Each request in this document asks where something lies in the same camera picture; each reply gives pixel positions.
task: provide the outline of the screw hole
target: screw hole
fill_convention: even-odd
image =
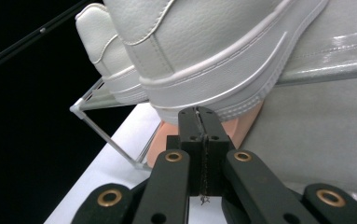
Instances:
[[[334,202],[334,203],[338,202],[338,198],[332,194],[324,193],[323,197],[331,202]]]
[[[161,213],[156,213],[152,216],[151,221],[154,224],[163,224],[166,223],[166,216],[164,216],[164,214]]]
[[[297,216],[289,213],[283,215],[283,219],[285,219],[285,221],[289,224],[300,224],[300,219]]]
[[[176,159],[178,159],[179,158],[179,156],[177,155],[177,154],[170,154],[169,155],[169,159],[170,160],[176,160]]]
[[[238,157],[243,160],[248,160],[248,158],[250,158],[247,154],[239,154]]]
[[[106,202],[112,202],[116,198],[117,198],[117,195],[115,193],[109,193],[109,194],[105,194],[103,196],[103,200]]]

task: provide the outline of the clear plastic stand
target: clear plastic stand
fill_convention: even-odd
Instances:
[[[114,140],[112,140],[111,136],[109,136],[85,113],[87,110],[118,106],[124,105],[115,100],[114,96],[111,95],[108,89],[103,86],[103,81],[99,79],[81,98],[76,101],[74,105],[70,107],[70,111],[76,114],[79,119],[82,119],[85,123],[87,123],[94,132],[96,132],[103,140],[105,140],[106,143],[111,145],[123,158],[126,159],[126,161],[128,161],[135,168],[150,170],[151,168],[148,167],[146,162],[144,162],[144,158],[153,137],[149,139],[140,155],[134,159]]]

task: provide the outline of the white sneaker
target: white sneaker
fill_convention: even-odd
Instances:
[[[274,86],[327,0],[104,0],[160,117],[202,105],[234,119]]]
[[[76,29],[90,61],[116,100],[122,104],[146,100],[139,73],[118,38],[106,7],[101,4],[85,7],[76,15]]]

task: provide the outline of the shoe stitching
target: shoe stitching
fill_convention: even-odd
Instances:
[[[312,22],[311,18],[313,18],[313,17],[310,15],[313,15],[314,13],[318,14],[323,9],[323,7],[320,7],[320,6],[325,4],[326,2],[327,1],[321,1],[321,3],[300,24],[299,28],[295,31],[295,34],[297,32],[299,32],[300,34],[303,33],[304,29],[306,27],[308,27],[310,22]],[[274,84],[277,82],[277,80],[279,78],[279,76],[275,76],[275,75],[277,73],[280,74],[284,65],[287,63],[287,58],[289,57],[288,52],[292,52],[292,50],[295,46],[292,43],[297,42],[297,39],[300,37],[300,35],[294,35],[294,37],[295,38],[290,42],[291,43],[290,47],[289,47],[290,50],[286,50],[284,52],[283,56],[281,57],[280,62],[277,64],[277,67],[274,70],[273,75],[270,77],[270,79],[267,81],[267,83],[265,83],[265,85],[264,85],[264,87],[262,87],[262,89],[260,89],[257,93],[255,93],[252,97],[248,98],[245,103],[240,102],[235,105],[231,105],[231,106],[221,108],[219,110],[215,110],[215,113],[217,113],[219,117],[222,117],[222,118],[220,118],[222,121],[237,117],[238,115],[242,114],[241,110],[243,108],[244,108],[243,112],[248,111],[250,108],[257,105],[261,101],[261,99],[266,97],[266,95],[269,93],[269,91],[271,91],[272,87],[274,86]]]
[[[155,37],[154,37],[154,36],[153,36],[153,38],[150,37],[150,38],[149,38],[149,41],[150,41],[150,43],[151,43],[151,45],[152,45],[152,47],[153,47],[153,49],[154,49],[156,55],[158,56],[158,60],[161,62],[162,66],[163,66],[163,68],[164,68],[164,70],[165,70],[165,72],[167,72],[167,73],[172,73],[172,69],[171,69],[171,68],[167,65],[167,63],[166,63],[166,58],[165,58],[164,55],[162,55],[161,52],[160,52],[160,48],[158,47],[158,45],[157,45],[157,43],[156,43]]]
[[[145,89],[147,90],[153,90],[153,89],[167,89],[171,86],[175,86],[175,85],[179,85],[181,84],[182,82],[184,81],[187,81],[189,79],[192,79],[192,78],[195,78],[195,77],[199,77],[199,76],[202,76],[206,73],[208,73],[209,71],[212,71],[226,63],[229,63],[230,61],[234,60],[236,57],[238,57],[240,54],[242,54],[245,50],[247,50],[250,46],[252,46],[257,40],[259,40],[284,14],[285,12],[287,11],[287,9],[293,4],[293,2],[295,1],[292,1],[291,3],[289,3],[289,5],[284,9],[284,11],[277,17],[274,19],[273,22],[271,22],[262,32],[260,32],[253,40],[251,40],[251,42],[249,42],[248,44],[246,44],[244,47],[242,47],[241,49],[237,50],[236,52],[234,52],[232,55],[230,55],[229,57],[225,58],[223,61],[219,62],[219,63],[216,63],[216,64],[213,64],[193,75],[190,75],[188,77],[183,77],[179,80],[175,80],[173,83],[171,83],[170,85],[166,85],[166,86],[163,86],[163,87],[149,87],[149,86],[144,86]]]
[[[108,40],[108,42],[106,42],[106,44],[103,47],[102,52],[100,53],[99,59],[96,62],[92,62],[93,64],[99,63],[102,60],[103,54],[105,53],[106,48],[108,48],[108,46],[111,44],[111,42],[116,38],[117,38],[117,35],[114,35],[111,37],[111,39]]]
[[[81,17],[88,9],[92,8],[92,7],[97,7],[99,9],[101,9],[102,11],[104,12],[108,12],[106,10],[106,7],[102,4],[99,4],[99,3],[92,3],[92,4],[89,4],[87,5],[85,8],[82,9],[81,12],[79,12],[77,15],[76,15],[76,20],[79,19],[79,17]]]
[[[122,91],[111,91],[110,92],[115,95],[115,94],[127,94],[127,93],[131,93],[132,91],[136,91],[136,90],[139,90],[141,88],[141,84],[137,84],[135,86],[132,86],[132,87],[128,87],[127,89],[125,90],[122,90]]]
[[[133,73],[135,73],[135,72],[137,72],[137,70],[135,70],[135,68],[133,67],[130,71],[128,71],[128,72],[125,73],[125,74],[121,74],[121,75],[118,76],[118,77],[111,77],[111,79],[110,79],[109,81],[118,81],[118,80],[120,80],[120,79],[122,79],[122,78],[124,78],[124,77],[130,76],[131,74],[133,74]]]
[[[137,59],[137,62],[140,64],[142,70],[144,71],[144,74],[143,74],[143,75],[145,75],[145,74],[149,75],[149,72],[147,71],[147,69],[146,69],[146,67],[144,66],[143,62],[141,62],[140,57],[138,57],[135,48],[130,48],[130,49],[131,49],[132,53],[134,54],[135,59]]]
[[[127,102],[138,104],[148,99],[144,92],[138,92],[130,96],[121,96],[119,94],[114,95],[118,100],[124,100]]]
[[[216,95],[214,95],[213,97],[210,97],[208,99],[205,99],[203,101],[197,101],[195,103],[191,103],[192,104],[196,104],[196,105],[203,105],[203,104],[213,104],[210,103],[210,101],[214,101],[217,100],[218,102],[222,99],[225,99],[228,97],[228,95],[226,95],[227,92],[229,91],[233,91],[233,90],[241,90],[242,89],[242,85],[244,85],[245,83],[248,83],[251,80],[256,79],[257,77],[259,77],[261,74],[265,73],[265,70],[269,67],[269,65],[274,61],[275,57],[277,56],[277,54],[279,54],[281,46],[283,45],[283,43],[285,42],[285,37],[286,37],[287,32],[284,32],[282,37],[280,38],[279,42],[277,43],[276,47],[274,48],[274,50],[268,55],[268,58],[263,62],[263,64],[261,66],[258,67],[258,69],[252,73],[249,77],[247,77],[244,80],[241,80],[240,82],[237,83],[236,86],[231,87],[229,90],[220,92]]]
[[[109,71],[109,68],[105,65],[104,61],[101,61],[101,62],[100,62],[99,64],[97,64],[97,65],[99,65],[100,67],[102,66],[103,69],[108,72],[107,75],[108,75],[108,76],[111,76],[111,71]]]
[[[151,34],[153,34],[158,26],[160,25],[161,21],[163,20],[164,16],[167,14],[167,11],[169,10],[170,6],[175,0],[169,0],[167,1],[166,5],[163,7],[163,9],[158,13],[158,17],[156,18],[155,22],[151,25],[151,27],[146,31],[146,34],[139,37],[139,40],[136,41],[126,41],[123,40],[123,43],[126,45],[137,45],[140,44],[141,42],[145,41]]]

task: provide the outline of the leather upper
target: leather upper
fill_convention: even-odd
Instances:
[[[76,29],[90,61],[103,77],[132,66],[105,6],[90,4],[76,16]]]
[[[230,46],[272,12],[280,1],[104,2],[141,75],[158,79],[202,62]],[[152,42],[141,46],[151,36]],[[160,60],[135,52],[154,52]]]

